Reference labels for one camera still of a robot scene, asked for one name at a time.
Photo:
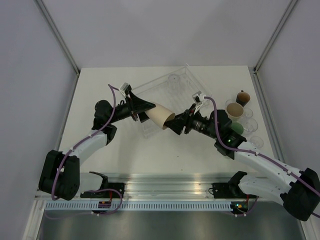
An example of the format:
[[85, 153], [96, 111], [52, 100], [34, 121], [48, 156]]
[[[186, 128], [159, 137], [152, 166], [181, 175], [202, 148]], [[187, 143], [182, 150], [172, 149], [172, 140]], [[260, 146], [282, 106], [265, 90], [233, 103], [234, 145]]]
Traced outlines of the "peach cup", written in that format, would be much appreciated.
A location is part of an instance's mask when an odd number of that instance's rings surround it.
[[160, 129], [165, 130], [165, 123], [175, 118], [176, 114], [161, 104], [155, 103], [155, 107], [145, 111], [148, 118], [154, 122]]

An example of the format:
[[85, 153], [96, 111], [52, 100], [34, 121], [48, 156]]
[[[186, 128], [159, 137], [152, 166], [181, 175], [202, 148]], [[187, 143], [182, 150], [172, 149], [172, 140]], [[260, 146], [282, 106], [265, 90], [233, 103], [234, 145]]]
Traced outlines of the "white wire dish rack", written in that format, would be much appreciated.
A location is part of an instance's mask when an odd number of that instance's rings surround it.
[[[142, 78], [142, 82], [133, 84], [133, 93], [143, 100], [160, 104], [175, 114], [184, 112], [194, 104], [192, 95], [198, 91], [206, 96], [212, 96], [206, 84], [192, 72], [188, 64], [176, 67], [147, 67], [146, 70], [147, 73]], [[180, 86], [177, 91], [169, 89], [168, 76], [170, 74], [180, 76]]]

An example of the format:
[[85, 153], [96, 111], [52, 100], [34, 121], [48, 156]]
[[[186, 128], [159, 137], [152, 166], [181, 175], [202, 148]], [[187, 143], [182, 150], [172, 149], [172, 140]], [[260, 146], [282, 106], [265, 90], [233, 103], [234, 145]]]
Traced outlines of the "beige plastic cup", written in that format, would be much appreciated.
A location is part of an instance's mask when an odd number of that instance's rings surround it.
[[244, 115], [244, 108], [237, 102], [229, 103], [225, 111], [230, 120], [233, 122], [237, 122]]

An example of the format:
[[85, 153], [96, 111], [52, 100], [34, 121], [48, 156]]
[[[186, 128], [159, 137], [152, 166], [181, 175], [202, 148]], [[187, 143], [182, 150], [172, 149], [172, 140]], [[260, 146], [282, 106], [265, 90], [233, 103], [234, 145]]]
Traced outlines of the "green cup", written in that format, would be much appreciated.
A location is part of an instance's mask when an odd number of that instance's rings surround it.
[[244, 133], [244, 127], [239, 122], [232, 122], [231, 129], [239, 135]]

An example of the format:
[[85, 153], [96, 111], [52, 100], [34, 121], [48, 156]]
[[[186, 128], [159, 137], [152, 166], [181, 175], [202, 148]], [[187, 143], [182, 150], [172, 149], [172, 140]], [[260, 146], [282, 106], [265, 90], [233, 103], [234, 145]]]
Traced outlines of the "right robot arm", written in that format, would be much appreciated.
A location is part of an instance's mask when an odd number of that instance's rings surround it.
[[265, 176], [258, 179], [238, 171], [228, 182], [231, 196], [258, 196], [280, 204], [296, 219], [307, 221], [320, 203], [318, 174], [310, 168], [300, 170], [260, 153], [245, 137], [232, 130], [231, 124], [224, 110], [214, 110], [210, 117], [203, 117], [190, 108], [164, 125], [178, 135], [193, 130], [214, 139], [214, 146], [220, 154]]

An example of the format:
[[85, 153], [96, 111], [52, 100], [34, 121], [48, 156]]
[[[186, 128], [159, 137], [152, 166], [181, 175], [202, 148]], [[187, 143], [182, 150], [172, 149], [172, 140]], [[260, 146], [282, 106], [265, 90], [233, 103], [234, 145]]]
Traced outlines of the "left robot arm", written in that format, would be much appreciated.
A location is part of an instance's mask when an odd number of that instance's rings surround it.
[[85, 197], [106, 197], [109, 193], [108, 177], [91, 171], [87, 179], [82, 179], [81, 165], [114, 139], [117, 131], [113, 125], [115, 122], [126, 118], [145, 122], [148, 120], [146, 111], [155, 107], [154, 103], [135, 96], [131, 91], [120, 104], [98, 101], [94, 107], [93, 126], [89, 134], [69, 149], [47, 153], [38, 189], [51, 194], [53, 200], [69, 201], [77, 192], [82, 192]]

